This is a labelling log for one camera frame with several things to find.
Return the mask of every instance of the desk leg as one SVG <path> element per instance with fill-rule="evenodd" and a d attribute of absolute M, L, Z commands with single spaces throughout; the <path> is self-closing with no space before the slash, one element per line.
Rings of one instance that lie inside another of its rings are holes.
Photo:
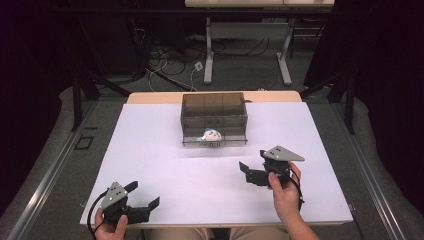
<path fill-rule="evenodd" d="M 289 22 L 289 31 L 287 31 L 287 35 L 284 40 L 284 45 L 281 49 L 281 52 L 277 53 L 278 65 L 280 66 L 281 76 L 284 81 L 284 85 L 290 86 L 292 84 L 289 69 L 287 68 L 286 57 L 289 49 L 293 28 L 294 28 L 294 19 L 290 19 Z"/>
<path fill-rule="evenodd" d="M 213 64 L 213 52 L 212 52 L 212 36 L 211 36 L 211 19 L 206 18 L 206 66 L 205 66 L 205 84 L 212 83 L 212 64 Z"/>

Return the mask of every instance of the white tabletop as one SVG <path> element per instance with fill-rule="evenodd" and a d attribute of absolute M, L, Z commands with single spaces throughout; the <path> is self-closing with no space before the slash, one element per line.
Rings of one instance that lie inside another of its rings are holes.
<path fill-rule="evenodd" d="M 185 0 L 186 7 L 332 7 L 334 0 Z"/>
<path fill-rule="evenodd" d="M 145 207 L 161 198 L 150 221 L 132 227 L 280 224 L 272 191 L 246 183 L 239 169 L 241 161 L 263 170 L 259 150 L 276 145 L 306 159 L 297 164 L 302 171 L 305 221 L 319 225 L 352 221 L 307 105 L 266 102 L 246 107 L 246 145 L 185 148 L 181 104 L 124 105 L 81 224 L 86 224 L 92 203 L 113 181 L 122 186 L 138 181 L 139 187 L 129 194 L 132 207 Z"/>

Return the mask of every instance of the electrical outlet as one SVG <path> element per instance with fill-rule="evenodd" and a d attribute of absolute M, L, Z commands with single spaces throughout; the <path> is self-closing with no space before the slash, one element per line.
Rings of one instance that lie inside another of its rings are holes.
<path fill-rule="evenodd" d="M 197 62 L 196 64 L 194 64 L 194 67 L 198 72 L 203 69 L 203 65 L 201 62 Z"/>

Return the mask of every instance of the black curtain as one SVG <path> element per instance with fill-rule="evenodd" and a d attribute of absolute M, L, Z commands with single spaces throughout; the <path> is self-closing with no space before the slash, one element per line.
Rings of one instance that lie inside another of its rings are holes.
<path fill-rule="evenodd" d="M 34 1 L 0 6 L 0 214 L 15 197 L 53 129 L 71 74 Z"/>
<path fill-rule="evenodd" d="M 340 10 L 373 14 L 328 22 L 305 85 L 344 73 L 329 94 L 340 99 L 354 74 L 355 96 L 369 109 L 382 163 L 424 213 L 424 11 L 411 1 L 336 0 L 335 11 Z"/>

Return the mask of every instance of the gray bracket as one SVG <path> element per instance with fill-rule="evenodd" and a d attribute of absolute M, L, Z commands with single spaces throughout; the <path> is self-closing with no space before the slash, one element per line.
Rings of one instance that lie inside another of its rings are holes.
<path fill-rule="evenodd" d="M 281 146 L 276 146 L 264 152 L 264 156 L 276 161 L 305 161 L 304 157 Z"/>
<path fill-rule="evenodd" d="M 102 204 L 100 205 L 100 208 L 106 209 L 112 204 L 123 199 L 127 195 L 128 195 L 127 190 L 125 190 L 125 188 L 123 188 L 121 185 L 119 185 L 118 182 L 115 181 L 112 183 L 109 190 L 107 191 L 106 196 L 103 199 Z"/>

